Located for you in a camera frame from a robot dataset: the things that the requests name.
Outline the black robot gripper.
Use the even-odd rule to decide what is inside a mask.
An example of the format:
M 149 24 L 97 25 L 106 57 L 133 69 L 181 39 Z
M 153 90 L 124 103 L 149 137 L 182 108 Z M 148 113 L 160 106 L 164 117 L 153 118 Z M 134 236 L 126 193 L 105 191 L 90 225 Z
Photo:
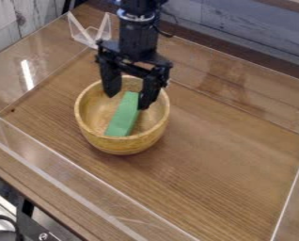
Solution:
M 157 53 L 160 15 L 118 12 L 117 17 L 117 39 L 96 42 L 102 90 L 109 98 L 120 92 L 124 72 L 141 78 L 138 110 L 145 110 L 168 86 L 172 68 L 172 62 Z

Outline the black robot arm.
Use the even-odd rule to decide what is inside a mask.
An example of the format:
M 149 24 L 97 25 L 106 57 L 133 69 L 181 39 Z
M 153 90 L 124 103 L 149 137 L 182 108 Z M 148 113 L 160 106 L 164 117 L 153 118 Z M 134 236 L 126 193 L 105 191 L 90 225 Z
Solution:
M 160 10 L 168 0 L 120 0 L 118 38 L 96 42 L 101 85 L 109 98 L 121 90 L 121 74 L 141 80 L 138 109 L 157 100 L 160 89 L 168 85 L 172 62 L 157 53 Z

